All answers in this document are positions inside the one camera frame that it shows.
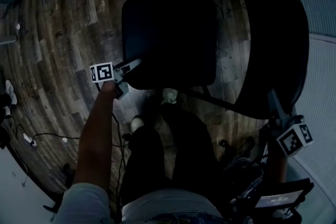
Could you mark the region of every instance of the black pants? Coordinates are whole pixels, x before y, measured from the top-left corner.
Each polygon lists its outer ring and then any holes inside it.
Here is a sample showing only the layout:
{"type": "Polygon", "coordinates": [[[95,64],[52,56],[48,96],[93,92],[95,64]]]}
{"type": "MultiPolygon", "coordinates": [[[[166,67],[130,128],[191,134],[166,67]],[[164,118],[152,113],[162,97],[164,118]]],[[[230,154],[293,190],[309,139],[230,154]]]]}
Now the black pants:
{"type": "Polygon", "coordinates": [[[0,95],[0,124],[2,124],[6,115],[6,112],[3,108],[5,106],[10,106],[11,103],[12,99],[7,93],[0,95]]]}
{"type": "Polygon", "coordinates": [[[130,141],[132,151],[121,184],[122,205],[163,188],[186,189],[217,204],[218,162],[206,125],[195,115],[171,104],[161,106],[177,148],[172,180],[165,176],[160,135],[143,126],[130,141]]]}

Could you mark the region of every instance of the screen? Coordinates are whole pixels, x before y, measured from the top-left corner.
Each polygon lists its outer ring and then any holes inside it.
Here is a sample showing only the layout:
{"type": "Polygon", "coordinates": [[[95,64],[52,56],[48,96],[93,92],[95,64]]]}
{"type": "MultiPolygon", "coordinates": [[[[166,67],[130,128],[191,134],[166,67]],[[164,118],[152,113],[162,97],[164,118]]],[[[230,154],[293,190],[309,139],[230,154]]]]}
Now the screen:
{"type": "Polygon", "coordinates": [[[303,190],[294,191],[292,193],[271,195],[271,196],[261,196],[259,199],[256,208],[261,207],[271,207],[271,206],[280,206],[286,204],[292,204],[295,202],[303,190]]]}

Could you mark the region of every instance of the wooden floor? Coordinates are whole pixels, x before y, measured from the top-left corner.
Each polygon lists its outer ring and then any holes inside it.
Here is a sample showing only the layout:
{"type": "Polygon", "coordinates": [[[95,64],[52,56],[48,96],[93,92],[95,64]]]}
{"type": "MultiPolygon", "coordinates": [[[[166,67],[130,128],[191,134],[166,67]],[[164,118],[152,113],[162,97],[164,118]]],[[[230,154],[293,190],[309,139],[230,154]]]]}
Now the wooden floor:
{"type": "MultiPolygon", "coordinates": [[[[18,34],[18,42],[0,47],[0,64],[6,79],[11,79],[18,95],[13,109],[17,123],[27,134],[51,132],[77,137],[80,135],[97,96],[91,83],[89,66],[94,63],[123,60],[121,8],[126,0],[19,0],[0,22],[0,35],[18,34]],[[20,30],[15,30],[20,23],[20,30]]],[[[249,57],[249,23],[244,0],[214,0],[218,7],[217,78],[209,88],[212,95],[235,102],[244,81],[249,57]]],[[[129,132],[131,119],[153,102],[155,91],[130,93],[114,103],[121,123],[121,133],[129,132]]],[[[181,94],[182,107],[195,113],[208,126],[216,156],[223,149],[221,139],[240,146],[250,135],[257,137],[262,121],[247,118],[215,105],[187,98],[181,94]]],[[[165,146],[166,172],[174,167],[174,146],[169,128],[155,118],[155,128],[165,146]]],[[[118,144],[113,124],[114,143],[118,144]]],[[[62,192],[65,163],[76,167],[77,140],[64,143],[53,136],[37,139],[33,151],[19,132],[12,134],[12,146],[20,153],[31,172],[49,190],[62,192]]],[[[111,201],[120,164],[120,150],[113,149],[111,201]]]]}

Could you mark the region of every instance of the shoe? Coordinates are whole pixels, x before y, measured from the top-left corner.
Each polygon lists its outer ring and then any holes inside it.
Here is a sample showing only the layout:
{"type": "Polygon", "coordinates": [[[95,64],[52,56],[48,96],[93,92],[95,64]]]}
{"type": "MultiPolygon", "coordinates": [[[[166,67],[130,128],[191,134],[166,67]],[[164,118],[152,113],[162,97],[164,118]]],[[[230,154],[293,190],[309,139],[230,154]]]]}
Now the shoe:
{"type": "Polygon", "coordinates": [[[176,104],[178,91],[170,88],[163,89],[162,93],[162,103],[176,104]]]}
{"type": "Polygon", "coordinates": [[[17,104],[17,97],[14,91],[14,86],[10,80],[6,80],[6,93],[10,96],[12,104],[17,104]]]}
{"type": "Polygon", "coordinates": [[[133,134],[137,129],[144,126],[145,123],[143,122],[140,116],[135,116],[131,122],[131,133],[133,134]]]}
{"type": "Polygon", "coordinates": [[[5,106],[5,107],[4,107],[4,110],[5,110],[6,116],[11,115],[11,112],[10,112],[10,108],[9,108],[9,107],[5,106]]]}

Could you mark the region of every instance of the gray t-shirt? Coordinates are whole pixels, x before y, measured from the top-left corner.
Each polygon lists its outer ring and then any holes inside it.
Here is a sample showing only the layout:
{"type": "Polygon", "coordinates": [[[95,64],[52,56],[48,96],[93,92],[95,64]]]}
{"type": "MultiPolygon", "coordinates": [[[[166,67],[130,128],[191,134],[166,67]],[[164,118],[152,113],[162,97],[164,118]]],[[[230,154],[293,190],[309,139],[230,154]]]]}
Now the gray t-shirt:
{"type": "MultiPolygon", "coordinates": [[[[215,206],[205,197],[182,189],[161,189],[144,195],[122,208],[122,224],[224,223],[215,206]]],[[[56,224],[111,224],[109,197],[102,188],[74,184],[64,193],[54,219],[56,224]]]]}

